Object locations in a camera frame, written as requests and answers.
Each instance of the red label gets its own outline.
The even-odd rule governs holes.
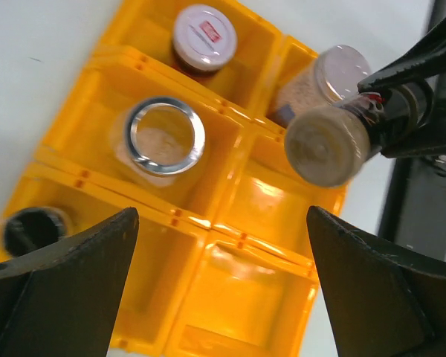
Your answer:
[[[208,21],[203,21],[200,28],[207,34],[211,42],[215,43],[222,39],[218,31]]]

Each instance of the white table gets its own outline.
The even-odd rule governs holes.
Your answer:
[[[0,1],[0,212],[119,3]],[[430,7],[430,0],[242,3],[316,51],[337,43],[357,48],[374,70],[416,42],[424,32]],[[391,161],[382,157],[365,165],[350,188],[342,218],[376,232],[390,167]],[[120,355],[118,351],[111,354]],[[321,295],[312,311],[301,355],[337,355]]]

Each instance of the jar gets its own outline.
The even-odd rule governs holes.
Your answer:
[[[340,186],[366,160],[421,125],[431,97],[429,85],[418,81],[309,109],[287,129],[288,160],[306,181]]]
[[[19,210],[3,224],[2,241],[5,250],[20,257],[69,235],[68,215],[53,207],[30,207]]]
[[[214,75],[233,58],[237,42],[230,20],[213,7],[189,6],[175,20],[172,52],[178,68],[190,76]]]
[[[346,45],[334,46],[282,86],[268,117],[286,128],[310,108],[357,94],[358,82],[369,74],[369,64],[360,52]]]
[[[208,157],[200,117],[172,97],[140,102],[117,119],[110,134],[121,173],[176,205],[198,181]]]

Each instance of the empty yellow bin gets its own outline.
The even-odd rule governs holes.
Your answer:
[[[153,96],[183,100],[200,116],[205,159],[164,187],[142,186],[115,158],[109,137],[114,123],[134,105]],[[212,107],[145,63],[116,55],[91,61],[35,154],[38,161],[82,176],[135,201],[175,214],[204,228],[210,223],[228,177],[239,163],[239,143],[250,124],[224,106]]]
[[[297,356],[318,289],[312,266],[210,232],[165,356]]]
[[[303,181],[285,156],[282,136],[257,125],[251,131],[242,142],[245,162],[227,186],[214,229],[304,264],[312,257],[308,208],[339,214],[346,186],[326,189]]]
[[[69,215],[75,233],[122,208],[138,209],[138,240],[111,345],[160,356],[203,251],[207,232],[80,177],[39,164],[29,166],[3,217],[32,206],[60,208]],[[1,244],[0,223],[0,262],[8,259]]]
[[[287,36],[279,57],[279,67],[275,71],[274,81],[271,86],[264,87],[254,121],[272,132],[284,135],[285,129],[268,119],[268,115],[272,114],[271,105],[274,96],[291,78],[317,58],[317,53],[294,37]]]
[[[197,82],[173,68],[172,31],[177,15],[194,0],[125,0],[100,40],[96,55],[124,46],[134,58],[144,58],[156,69],[189,89],[237,112],[254,114],[267,85],[282,35],[272,24],[234,0],[208,0],[232,22],[238,37],[234,58],[209,80]]]

